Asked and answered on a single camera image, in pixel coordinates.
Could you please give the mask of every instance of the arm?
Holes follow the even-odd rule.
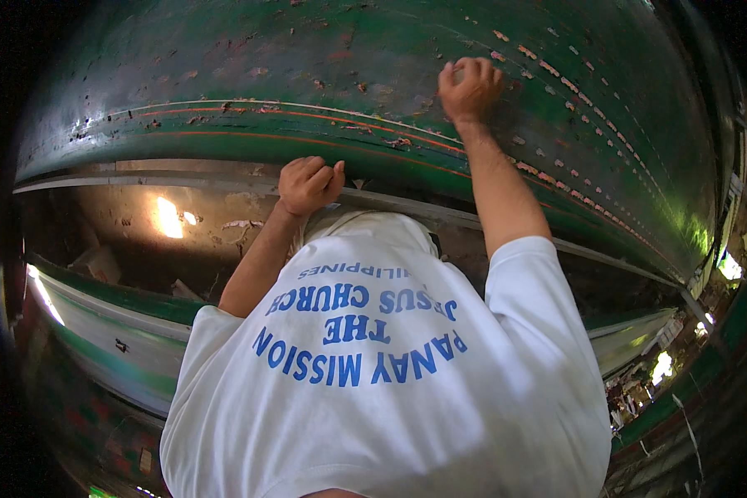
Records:
[[[464,78],[454,84],[454,72]],[[468,153],[473,198],[484,231],[488,258],[499,247],[529,235],[548,239],[550,228],[534,194],[492,138],[484,117],[498,99],[503,74],[487,59],[459,59],[449,62],[439,74],[439,96]]]
[[[279,174],[279,201],[249,251],[240,260],[219,300],[219,309],[240,318],[276,283],[293,237],[309,215],[333,203],[346,181],[345,163],[326,166],[317,156],[291,161]]]

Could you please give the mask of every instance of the white t-shirt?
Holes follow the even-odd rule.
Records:
[[[248,319],[202,308],[161,439],[173,496],[597,496],[608,410],[555,247],[498,249],[484,301],[433,249],[366,214]]]

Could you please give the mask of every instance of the right hand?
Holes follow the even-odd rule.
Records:
[[[298,217],[309,216],[334,203],[346,182],[345,167],[345,161],[329,167],[317,155],[290,161],[279,172],[279,203]]]
[[[455,85],[457,71],[464,71],[464,78]],[[437,77],[437,84],[443,109],[454,125],[483,123],[503,89],[503,73],[484,57],[462,57],[455,65],[446,63]]]

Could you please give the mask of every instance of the forearm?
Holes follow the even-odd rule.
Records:
[[[542,207],[515,165],[480,123],[456,125],[468,153],[478,218],[488,258],[507,242],[529,235],[551,238]]]
[[[246,318],[276,283],[293,237],[304,217],[288,213],[280,203],[243,256],[221,294],[219,309]]]

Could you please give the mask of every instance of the fist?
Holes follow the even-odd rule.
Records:
[[[455,125],[483,123],[503,89],[503,73],[489,59],[462,57],[455,65],[446,63],[437,85],[443,109]]]
[[[306,217],[338,199],[346,175],[345,161],[334,168],[316,155],[290,161],[279,172],[279,202],[294,216]]]

